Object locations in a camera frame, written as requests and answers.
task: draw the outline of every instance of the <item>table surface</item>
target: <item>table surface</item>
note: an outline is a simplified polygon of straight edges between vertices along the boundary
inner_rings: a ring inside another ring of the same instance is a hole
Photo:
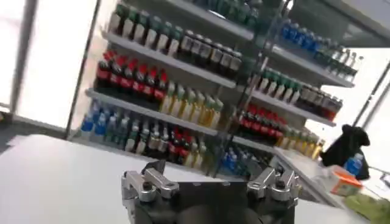
[[[48,136],[32,135],[0,155],[0,223],[129,223],[120,177],[146,165]],[[222,181],[166,166],[174,181]],[[300,200],[295,223],[368,223],[326,205]]]

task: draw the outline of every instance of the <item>red label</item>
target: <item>red label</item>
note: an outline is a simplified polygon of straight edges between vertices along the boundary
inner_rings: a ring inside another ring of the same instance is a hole
[[[119,83],[119,77],[117,75],[111,74],[110,82],[114,84]]]
[[[150,87],[150,86],[145,86],[143,92],[144,92],[146,95],[151,96],[152,93],[153,93],[153,88]]]
[[[102,71],[100,69],[97,70],[97,76],[100,79],[108,79],[108,75],[110,75],[110,73],[108,71]]]
[[[254,123],[252,125],[252,129],[255,130],[255,131],[260,131],[260,128],[261,128],[260,123]]]
[[[162,100],[162,99],[164,99],[165,94],[164,94],[164,92],[162,92],[162,91],[160,91],[160,90],[158,90],[158,89],[155,89],[155,90],[154,90],[154,97],[155,97],[156,99]]]
[[[131,88],[133,85],[133,80],[121,78],[121,87],[123,88]]]

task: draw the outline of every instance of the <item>plastic bottle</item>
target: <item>plastic bottle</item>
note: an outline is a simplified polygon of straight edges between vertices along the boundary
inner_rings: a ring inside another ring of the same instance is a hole
[[[80,137],[85,140],[89,140],[91,137],[91,132],[93,130],[93,115],[88,113],[84,116],[83,124],[80,128]]]
[[[356,153],[354,157],[350,157],[344,164],[344,169],[350,172],[352,175],[357,176],[360,172],[361,166],[363,165],[363,155]]]
[[[187,99],[183,101],[182,109],[180,109],[180,118],[184,121],[188,121],[191,116],[191,112],[194,109],[195,92],[191,89],[187,89]]]
[[[145,30],[147,29],[147,21],[149,19],[149,14],[147,11],[142,11],[139,19],[138,24],[135,27],[134,31],[134,41],[136,41],[139,44],[144,43],[144,36],[145,36]]]
[[[180,107],[182,106],[182,103],[183,103],[184,94],[185,94],[185,90],[184,90],[183,86],[178,85],[177,86],[177,95],[176,95],[175,99],[173,100],[174,102],[172,104],[172,109],[170,110],[170,115],[172,115],[174,117],[179,116],[179,111],[180,111]]]
[[[200,118],[200,114],[201,114],[202,109],[203,109],[204,102],[205,102],[204,95],[198,91],[197,92],[197,99],[196,99],[196,102],[194,103],[193,111],[191,112],[191,116],[190,116],[190,121],[192,123],[196,123],[196,124],[198,123],[199,118]]]
[[[132,124],[132,129],[130,131],[129,137],[127,138],[126,145],[124,150],[127,152],[132,152],[134,150],[135,143],[137,142],[138,133],[140,132],[140,121],[134,120]]]
[[[130,6],[129,16],[124,21],[122,37],[130,40],[133,39],[133,29],[135,27],[134,25],[137,23],[136,20],[138,13],[139,11],[136,7]]]
[[[154,44],[157,39],[157,33],[161,27],[161,19],[157,16],[153,16],[151,19],[151,26],[147,31],[147,36],[145,40],[145,46],[148,48],[154,48]]]
[[[160,107],[160,112],[164,114],[169,114],[169,109],[171,109],[172,102],[173,102],[173,94],[175,93],[175,83],[169,82],[168,90],[166,92],[166,95],[164,97],[163,103]]]
[[[156,51],[165,53],[167,48],[167,43],[169,40],[169,35],[171,34],[172,24],[170,22],[165,22],[165,25],[162,27],[160,37],[157,42]]]
[[[221,111],[224,107],[224,103],[222,103],[219,99],[215,99],[216,103],[214,104],[214,116],[210,122],[210,128],[216,129],[221,118]]]

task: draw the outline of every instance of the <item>water bottle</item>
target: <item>water bottle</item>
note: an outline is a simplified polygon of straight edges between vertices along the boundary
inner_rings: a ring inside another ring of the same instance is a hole
[[[80,128],[80,137],[85,140],[90,140],[91,132],[93,129],[93,115],[88,113],[85,115],[83,124]]]
[[[344,169],[350,172],[352,175],[356,176],[359,174],[362,166],[363,155],[356,153],[354,157],[350,157],[347,162],[344,164]]]

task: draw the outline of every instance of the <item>red bottle cap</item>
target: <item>red bottle cap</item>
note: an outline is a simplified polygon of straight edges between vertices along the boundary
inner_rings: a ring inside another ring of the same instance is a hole
[[[142,74],[146,74],[147,73],[147,65],[146,64],[141,65],[140,73],[142,73]]]
[[[153,66],[153,68],[152,68],[152,70],[151,70],[151,72],[149,73],[153,78],[155,78],[156,77],[156,75],[157,75],[157,68],[156,68],[156,66]]]
[[[130,61],[129,65],[127,66],[130,70],[134,70],[136,65],[138,64],[138,60],[137,59],[133,59]]]

